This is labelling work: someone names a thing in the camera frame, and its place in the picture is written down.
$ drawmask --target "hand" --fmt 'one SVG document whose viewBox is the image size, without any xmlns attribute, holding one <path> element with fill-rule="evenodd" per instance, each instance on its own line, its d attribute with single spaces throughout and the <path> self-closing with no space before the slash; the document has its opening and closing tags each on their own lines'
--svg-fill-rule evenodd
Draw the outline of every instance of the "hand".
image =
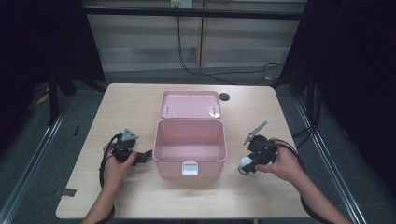
<svg viewBox="0 0 396 224">
<path fill-rule="evenodd" d="M 277 142 L 277 139 L 270 140 L 275 141 L 277 144 L 282 144 L 282 142 Z M 259 164 L 255 166 L 255 169 L 265 173 L 272 173 L 290 183 L 293 183 L 299 176 L 304 175 L 304 171 L 297 162 L 297 159 L 284 147 L 278 147 L 277 157 L 274 163 L 268 165 Z"/>
<path fill-rule="evenodd" d="M 136 159 L 137 152 L 132 152 L 128 159 L 121 163 L 117 161 L 117 159 L 111 154 L 111 148 L 115 146 L 115 143 L 111 144 L 110 150 L 107 152 L 107 162 L 105 166 L 105 187 L 119 188 L 122 181 L 128 175 L 129 170 L 131 169 L 131 165 Z"/>
</svg>

